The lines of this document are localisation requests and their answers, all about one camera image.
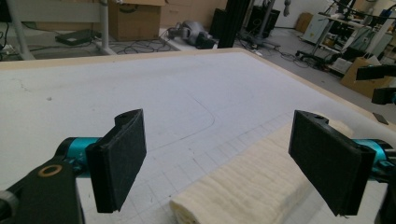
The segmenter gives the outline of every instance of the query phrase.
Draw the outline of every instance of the gray floor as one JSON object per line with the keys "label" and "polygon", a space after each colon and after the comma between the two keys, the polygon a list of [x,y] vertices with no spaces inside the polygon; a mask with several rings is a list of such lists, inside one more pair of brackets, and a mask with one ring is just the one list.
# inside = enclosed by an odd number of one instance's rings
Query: gray floor
{"label": "gray floor", "polygon": [[[84,47],[70,48],[55,41],[56,32],[43,32],[29,29],[26,26],[25,33],[29,48],[37,59],[54,59],[54,58],[69,58],[69,57],[90,57],[101,55],[94,44],[82,45]],[[5,31],[6,26],[0,23],[0,31]],[[340,77],[330,73],[323,72],[303,63],[292,61],[290,57],[294,55],[297,50],[309,52],[313,46],[307,44],[299,39],[301,33],[292,29],[275,29],[269,40],[275,41],[281,47],[279,51],[271,48],[262,48],[258,50],[258,54],[264,59],[275,63],[299,77],[302,77],[321,88],[331,91],[334,94],[348,100],[349,102],[358,105],[370,112],[375,112],[383,115],[388,121],[396,123],[395,105],[374,105],[371,100],[343,85],[340,84]],[[15,49],[18,46],[17,39],[12,27],[8,31],[8,43]],[[241,48],[239,41],[235,41],[236,48]],[[125,53],[155,53],[158,51],[173,50],[168,45],[164,45],[160,41],[138,41],[138,42],[116,42],[110,41],[110,47],[118,54]],[[15,55],[16,50],[8,49],[8,54],[4,56],[4,61],[19,60],[18,55]]]}

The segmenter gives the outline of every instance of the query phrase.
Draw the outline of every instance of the towel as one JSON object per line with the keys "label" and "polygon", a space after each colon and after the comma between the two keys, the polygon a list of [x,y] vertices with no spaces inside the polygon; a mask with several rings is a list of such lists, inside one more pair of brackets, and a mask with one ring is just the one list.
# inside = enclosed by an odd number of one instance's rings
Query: towel
{"label": "towel", "polygon": [[[334,128],[350,136],[340,122]],[[289,155],[291,124],[188,186],[170,201],[179,224],[283,223],[313,190]]]}

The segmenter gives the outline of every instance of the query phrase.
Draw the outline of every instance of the wall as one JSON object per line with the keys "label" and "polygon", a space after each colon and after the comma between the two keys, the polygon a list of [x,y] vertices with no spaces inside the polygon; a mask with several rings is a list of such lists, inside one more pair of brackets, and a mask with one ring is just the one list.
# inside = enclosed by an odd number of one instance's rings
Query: wall
{"label": "wall", "polygon": [[[332,3],[331,0],[290,0],[290,14],[288,17],[283,16],[283,9],[285,8],[284,0],[276,0],[274,9],[281,11],[276,22],[276,27],[294,28],[300,14],[303,12],[310,12],[317,14],[324,12]],[[255,5],[261,5],[262,0],[256,0]]]}

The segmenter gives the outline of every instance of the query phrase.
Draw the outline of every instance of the white table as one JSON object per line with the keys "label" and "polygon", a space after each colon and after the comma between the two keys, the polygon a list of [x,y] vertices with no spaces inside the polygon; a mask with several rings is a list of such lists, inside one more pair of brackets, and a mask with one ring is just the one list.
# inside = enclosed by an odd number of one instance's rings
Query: white table
{"label": "white table", "polygon": [[[175,223],[172,195],[291,122],[295,109],[396,146],[394,125],[242,49],[0,63],[0,189],[50,159],[66,137],[101,137],[115,116],[137,108],[148,146],[142,170],[112,215],[96,213],[90,180],[79,179],[87,223]],[[383,190],[375,184],[377,195]]]}

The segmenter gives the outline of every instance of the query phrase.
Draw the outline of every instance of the floor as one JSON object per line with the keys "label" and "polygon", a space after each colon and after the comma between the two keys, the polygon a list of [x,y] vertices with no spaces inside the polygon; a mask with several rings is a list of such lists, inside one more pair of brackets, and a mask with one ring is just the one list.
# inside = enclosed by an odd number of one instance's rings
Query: floor
{"label": "floor", "polygon": [[[0,31],[4,31],[4,24],[0,24]],[[94,44],[89,44],[84,47],[70,48],[60,45],[54,41],[54,36],[57,33],[54,32],[43,32],[37,31],[33,29],[29,29],[25,27],[28,44],[30,49],[34,49],[33,54],[37,57],[37,59],[53,59],[53,58],[65,58],[65,57],[89,57],[89,56],[97,56],[100,53],[97,51],[96,46]],[[296,32],[292,29],[275,29],[271,36],[268,38],[269,40],[277,42],[281,47],[279,50],[274,50],[272,48],[262,48],[256,51],[256,53],[262,56],[264,59],[275,63],[292,73],[296,74],[299,77],[302,77],[321,88],[331,91],[340,97],[352,102],[355,105],[358,105],[370,112],[375,112],[378,114],[382,114],[387,120],[396,123],[396,117],[394,116],[394,105],[373,105],[369,98],[360,95],[357,92],[352,91],[349,88],[342,86],[339,81],[340,77],[333,75],[329,72],[319,71],[311,66],[308,66],[305,63],[300,63],[295,60],[293,55],[297,50],[309,51],[313,47],[310,44],[302,42],[298,36],[301,33]],[[15,34],[12,30],[8,33],[8,42],[11,46],[17,46]],[[235,47],[242,48],[243,42],[235,41]],[[174,50],[170,45],[164,45],[160,41],[142,41],[142,42],[128,42],[128,43],[120,43],[116,41],[110,42],[110,47],[116,51],[118,54],[125,53],[151,53],[157,51],[168,51]],[[15,61],[18,60],[18,55],[14,55],[15,52],[13,49],[7,49],[9,55],[4,57],[4,61]],[[302,203],[301,206],[296,209],[287,220],[288,224],[300,224],[300,223],[373,223],[372,217],[375,215],[376,210],[373,208],[377,208],[381,203],[381,196],[384,192],[384,186],[381,185],[378,187],[376,183],[369,182],[368,190],[370,190],[370,194],[366,194],[363,198],[366,204],[369,204],[362,208],[363,215],[359,217],[334,217],[326,206],[323,205],[323,201],[319,200],[320,196],[317,193],[312,193],[308,196],[306,202],[314,203]],[[134,189],[136,195],[140,195],[141,197],[146,197],[147,195],[139,194],[139,190],[145,191],[144,189],[135,188]],[[159,189],[156,193],[166,192],[165,189]],[[132,203],[125,204],[127,207],[132,206]],[[162,213],[169,214],[170,211],[166,209],[165,205],[160,202],[161,207],[152,207],[152,204],[148,204],[151,210],[158,209]],[[312,213],[311,211],[318,210],[317,208],[312,208],[312,206],[321,207],[319,213]],[[140,217],[134,217],[132,220],[134,223],[146,223],[144,220],[150,220],[154,217],[150,217],[149,213],[143,212]],[[174,218],[169,220],[172,223],[176,223]]]}

